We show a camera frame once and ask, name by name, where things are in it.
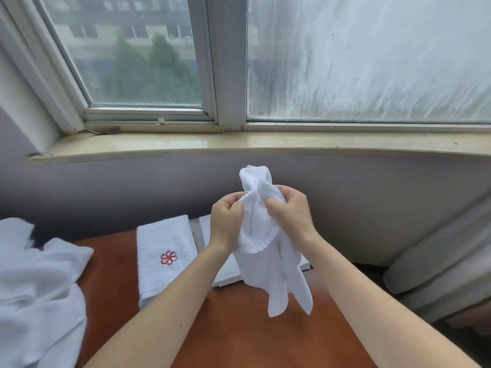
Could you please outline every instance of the tree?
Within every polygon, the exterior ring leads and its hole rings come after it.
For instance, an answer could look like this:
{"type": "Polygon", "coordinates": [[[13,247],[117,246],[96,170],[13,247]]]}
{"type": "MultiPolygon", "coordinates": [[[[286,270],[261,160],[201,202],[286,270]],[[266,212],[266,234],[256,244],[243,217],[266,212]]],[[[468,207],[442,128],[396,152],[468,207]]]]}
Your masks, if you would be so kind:
{"type": "Polygon", "coordinates": [[[199,82],[165,36],[155,34],[148,56],[118,35],[115,71],[107,78],[115,102],[133,104],[195,104],[199,82]]]}

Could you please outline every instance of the person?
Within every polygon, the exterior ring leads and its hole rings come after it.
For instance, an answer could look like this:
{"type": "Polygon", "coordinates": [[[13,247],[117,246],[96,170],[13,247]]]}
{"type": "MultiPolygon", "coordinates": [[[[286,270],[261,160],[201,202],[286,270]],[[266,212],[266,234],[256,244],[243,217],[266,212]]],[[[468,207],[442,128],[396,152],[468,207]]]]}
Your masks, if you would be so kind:
{"type": "MultiPolygon", "coordinates": [[[[319,273],[378,367],[478,367],[328,244],[314,228],[303,193],[287,186],[278,188],[287,204],[268,199],[265,203],[268,213],[319,273]]],[[[123,326],[86,368],[172,365],[213,280],[234,250],[242,224],[243,204],[238,200],[245,194],[227,195],[213,205],[208,247],[149,306],[123,326]]]]}

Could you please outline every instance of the red flower emblem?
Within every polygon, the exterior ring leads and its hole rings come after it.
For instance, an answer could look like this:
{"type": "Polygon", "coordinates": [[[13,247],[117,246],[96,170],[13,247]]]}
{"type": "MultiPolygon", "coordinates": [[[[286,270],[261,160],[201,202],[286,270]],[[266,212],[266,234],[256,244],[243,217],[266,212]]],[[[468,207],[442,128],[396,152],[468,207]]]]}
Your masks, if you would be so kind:
{"type": "Polygon", "coordinates": [[[167,251],[160,256],[160,263],[163,265],[172,265],[175,261],[177,261],[177,255],[174,251],[167,251]]]}

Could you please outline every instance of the window sill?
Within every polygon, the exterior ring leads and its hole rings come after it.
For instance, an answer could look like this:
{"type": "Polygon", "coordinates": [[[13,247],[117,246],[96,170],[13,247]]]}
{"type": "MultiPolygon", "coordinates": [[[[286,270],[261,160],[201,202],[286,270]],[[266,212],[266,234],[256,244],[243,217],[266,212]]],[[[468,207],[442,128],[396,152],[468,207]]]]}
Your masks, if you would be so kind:
{"type": "Polygon", "coordinates": [[[491,156],[491,134],[229,132],[226,134],[77,134],[59,139],[35,164],[171,154],[370,154],[491,156]]]}

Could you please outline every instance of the table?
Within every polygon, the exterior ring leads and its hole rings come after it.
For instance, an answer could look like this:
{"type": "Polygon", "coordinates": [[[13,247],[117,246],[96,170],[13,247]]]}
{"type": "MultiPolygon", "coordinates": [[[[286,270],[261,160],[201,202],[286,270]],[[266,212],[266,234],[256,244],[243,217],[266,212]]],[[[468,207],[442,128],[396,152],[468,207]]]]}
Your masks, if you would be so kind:
{"type": "MultiPolygon", "coordinates": [[[[94,249],[78,281],[87,329],[77,368],[138,313],[136,242],[129,231],[75,243],[94,249]]],[[[210,290],[172,367],[375,368],[320,277],[304,275],[314,300],[310,316],[289,295],[286,311],[270,318],[267,293],[243,282],[210,290]]]]}

